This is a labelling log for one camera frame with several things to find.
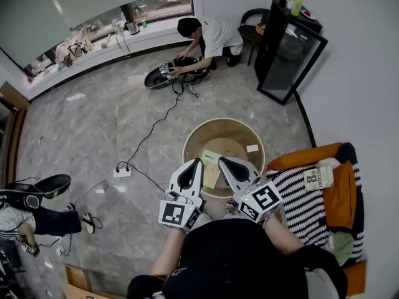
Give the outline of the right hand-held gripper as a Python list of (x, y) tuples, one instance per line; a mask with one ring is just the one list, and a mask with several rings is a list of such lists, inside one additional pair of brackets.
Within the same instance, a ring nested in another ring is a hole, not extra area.
[[(251, 162), (222, 156), (218, 159), (218, 168), (233, 192), (239, 212), (255, 223), (260, 223), (277, 211), (282, 203), (281, 195), (270, 179), (258, 177), (259, 173)], [(239, 182), (252, 183), (238, 185)]]

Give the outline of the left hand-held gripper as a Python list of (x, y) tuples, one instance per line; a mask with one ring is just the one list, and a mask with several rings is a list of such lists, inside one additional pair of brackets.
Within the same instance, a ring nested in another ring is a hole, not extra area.
[[(204, 166), (195, 158), (182, 164), (172, 175), (166, 196), (160, 201), (158, 222), (171, 229), (190, 231), (203, 211)], [(171, 189), (189, 189), (191, 192), (175, 192)]]

